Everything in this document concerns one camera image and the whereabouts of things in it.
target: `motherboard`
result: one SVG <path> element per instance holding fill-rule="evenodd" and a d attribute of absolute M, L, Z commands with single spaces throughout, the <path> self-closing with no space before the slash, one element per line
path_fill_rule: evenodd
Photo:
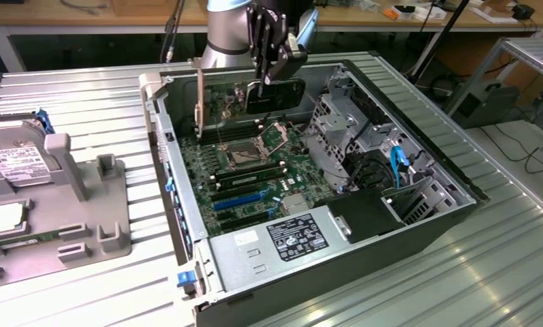
<path fill-rule="evenodd" d="M 218 236 L 300 213 L 334 195 L 302 132 L 287 121 L 259 125 L 254 137 L 206 144 L 180 140 L 182 156 L 207 231 Z"/>

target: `slotted metal surface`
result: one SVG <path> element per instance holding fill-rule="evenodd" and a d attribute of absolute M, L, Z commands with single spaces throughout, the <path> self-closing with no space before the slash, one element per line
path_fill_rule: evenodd
<path fill-rule="evenodd" d="M 502 47 L 543 74 L 543 39 L 514 37 L 502 41 Z"/>
<path fill-rule="evenodd" d="M 124 161 L 132 253 L 0 287 L 0 326 L 163 326 L 180 321 L 168 281 L 176 267 L 150 155 L 138 77 L 180 65 L 7 74 L 0 113 L 50 114 L 71 135 L 78 162 L 114 153 Z"/>
<path fill-rule="evenodd" d="M 423 253 L 256 326 L 543 326 L 543 210 L 386 62 L 364 53 L 310 61 L 336 59 L 352 60 L 382 83 L 492 200 Z M 168 280 L 176 261 L 136 86 L 139 74 L 164 68 L 8 74 L 2 81 L 0 112 L 43 107 L 56 128 L 72 135 L 79 161 L 112 151 L 126 161 L 134 250 L 116 260 L 0 287 L 0 326 L 187 324 L 188 308 L 172 304 L 182 293 Z"/>

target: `robotic arm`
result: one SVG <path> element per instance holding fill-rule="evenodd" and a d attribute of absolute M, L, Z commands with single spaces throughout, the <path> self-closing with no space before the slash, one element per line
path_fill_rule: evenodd
<path fill-rule="evenodd" d="M 314 0 L 210 0 L 202 67 L 256 64 L 262 84 L 288 79 L 307 61 Z"/>

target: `blue latch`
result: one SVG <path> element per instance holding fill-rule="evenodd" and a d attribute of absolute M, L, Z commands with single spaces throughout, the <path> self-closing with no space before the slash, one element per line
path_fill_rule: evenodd
<path fill-rule="evenodd" d="M 40 118 L 40 120 L 43 122 L 44 131 L 47 132 L 47 134 L 55 134 L 54 126 L 51 125 L 50 115 L 48 115 L 47 111 L 44 111 L 43 109 L 39 109 L 39 111 L 35 112 L 35 115 Z"/>
<path fill-rule="evenodd" d="M 166 183 L 166 192 L 175 192 L 176 188 L 174 187 L 174 177 L 168 178 L 168 182 Z"/>
<path fill-rule="evenodd" d="M 390 165 L 396 179 L 396 188 L 400 188 L 399 165 L 410 166 L 410 162 L 400 146 L 394 146 L 390 150 Z"/>
<path fill-rule="evenodd" d="M 176 287 L 184 287 L 186 285 L 194 284 L 196 282 L 196 275 L 195 271 L 184 271 L 178 274 L 179 277 L 179 283 L 176 284 Z"/>

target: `hard drive label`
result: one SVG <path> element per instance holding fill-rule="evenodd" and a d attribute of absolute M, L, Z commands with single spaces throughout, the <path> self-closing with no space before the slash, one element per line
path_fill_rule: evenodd
<path fill-rule="evenodd" d="M 10 182 L 50 176 L 36 146 L 0 150 L 0 174 Z"/>
<path fill-rule="evenodd" d="M 311 214 L 268 225 L 267 231 L 283 261 L 291 261 L 330 246 Z"/>

